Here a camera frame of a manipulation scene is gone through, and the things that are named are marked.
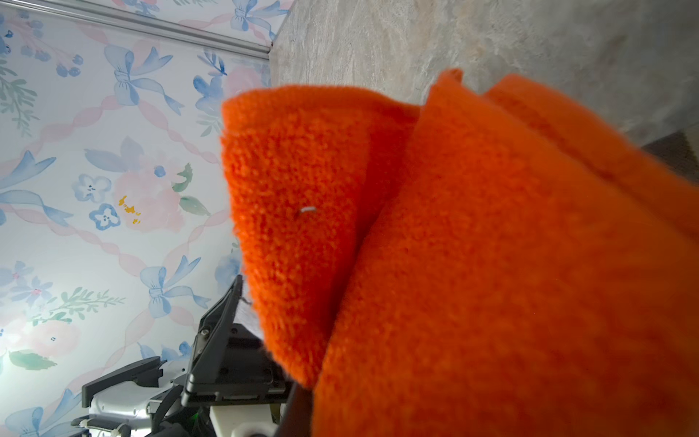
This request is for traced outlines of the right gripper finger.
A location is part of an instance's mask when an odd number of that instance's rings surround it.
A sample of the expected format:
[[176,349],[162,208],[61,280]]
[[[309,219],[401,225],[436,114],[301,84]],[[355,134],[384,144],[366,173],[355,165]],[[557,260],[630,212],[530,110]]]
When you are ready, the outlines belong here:
[[274,437],[311,437],[313,392],[295,383]]

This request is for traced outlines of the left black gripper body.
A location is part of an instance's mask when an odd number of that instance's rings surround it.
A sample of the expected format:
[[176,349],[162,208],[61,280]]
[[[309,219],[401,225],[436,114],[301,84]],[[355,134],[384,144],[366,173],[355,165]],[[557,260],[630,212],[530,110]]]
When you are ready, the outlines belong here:
[[183,382],[185,407],[282,404],[289,398],[289,380],[262,340],[234,322],[243,286],[238,275],[200,319]]

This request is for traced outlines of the orange microfiber cloth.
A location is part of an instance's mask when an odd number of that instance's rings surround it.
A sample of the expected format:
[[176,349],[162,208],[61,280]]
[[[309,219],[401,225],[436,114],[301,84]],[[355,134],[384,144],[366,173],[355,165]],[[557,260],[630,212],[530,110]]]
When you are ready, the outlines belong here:
[[520,76],[250,91],[222,161],[311,436],[695,436],[698,189]]

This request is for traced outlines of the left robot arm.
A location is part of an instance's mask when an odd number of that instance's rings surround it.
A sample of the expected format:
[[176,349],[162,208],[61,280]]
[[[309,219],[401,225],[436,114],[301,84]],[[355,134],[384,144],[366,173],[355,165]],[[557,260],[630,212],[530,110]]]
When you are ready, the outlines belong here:
[[234,321],[244,279],[198,324],[185,358],[167,353],[126,365],[82,388],[84,436],[272,436],[292,383],[263,342]]

